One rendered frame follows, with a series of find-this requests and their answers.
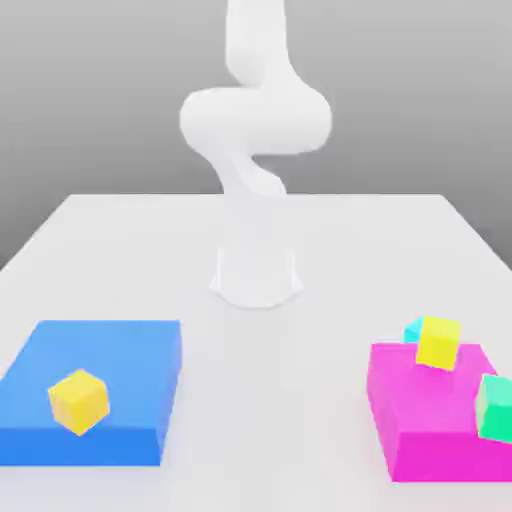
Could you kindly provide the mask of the small cyan cube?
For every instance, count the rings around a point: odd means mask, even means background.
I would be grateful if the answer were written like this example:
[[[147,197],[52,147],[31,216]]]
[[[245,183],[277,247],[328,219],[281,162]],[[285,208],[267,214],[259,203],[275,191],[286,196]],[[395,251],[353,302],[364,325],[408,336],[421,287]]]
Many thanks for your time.
[[[404,343],[418,343],[421,337],[424,317],[420,316],[408,324],[403,331]]]

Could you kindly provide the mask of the small lemon-yellow cube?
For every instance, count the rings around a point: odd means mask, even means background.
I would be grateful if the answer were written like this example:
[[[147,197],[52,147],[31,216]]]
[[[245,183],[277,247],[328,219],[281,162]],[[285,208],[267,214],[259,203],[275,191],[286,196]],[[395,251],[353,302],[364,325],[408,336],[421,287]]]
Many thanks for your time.
[[[424,316],[415,362],[418,365],[448,372],[453,371],[457,360],[460,336],[459,321]]]

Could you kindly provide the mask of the small orange-yellow cube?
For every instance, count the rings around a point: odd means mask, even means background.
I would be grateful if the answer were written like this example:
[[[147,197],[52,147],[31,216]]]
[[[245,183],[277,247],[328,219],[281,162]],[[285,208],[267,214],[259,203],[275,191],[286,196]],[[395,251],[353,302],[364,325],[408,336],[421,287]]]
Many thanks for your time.
[[[78,369],[48,389],[54,420],[82,436],[110,413],[110,401],[103,380]]]

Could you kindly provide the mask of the small green cube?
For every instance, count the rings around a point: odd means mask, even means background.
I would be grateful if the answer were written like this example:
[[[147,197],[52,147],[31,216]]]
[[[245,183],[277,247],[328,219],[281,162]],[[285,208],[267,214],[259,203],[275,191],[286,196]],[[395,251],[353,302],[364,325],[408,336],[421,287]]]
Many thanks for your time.
[[[512,380],[483,374],[475,398],[475,418],[480,438],[512,443]]]

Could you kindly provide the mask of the large blue box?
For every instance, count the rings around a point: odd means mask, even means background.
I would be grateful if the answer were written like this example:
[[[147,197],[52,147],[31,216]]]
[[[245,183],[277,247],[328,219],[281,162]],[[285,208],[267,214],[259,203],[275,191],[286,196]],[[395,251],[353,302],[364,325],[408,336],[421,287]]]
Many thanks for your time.
[[[181,362],[177,321],[40,322],[0,379],[0,467],[159,465]],[[78,369],[110,402],[81,436],[54,420],[48,396]]]

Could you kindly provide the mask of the large magenta box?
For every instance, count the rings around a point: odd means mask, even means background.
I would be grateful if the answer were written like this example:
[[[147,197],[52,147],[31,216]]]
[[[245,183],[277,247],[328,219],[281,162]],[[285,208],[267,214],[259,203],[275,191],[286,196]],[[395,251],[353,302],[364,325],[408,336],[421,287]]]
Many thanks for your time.
[[[481,438],[475,398],[495,369],[478,344],[453,371],[416,363],[413,343],[374,343],[367,396],[394,482],[512,482],[512,443]]]

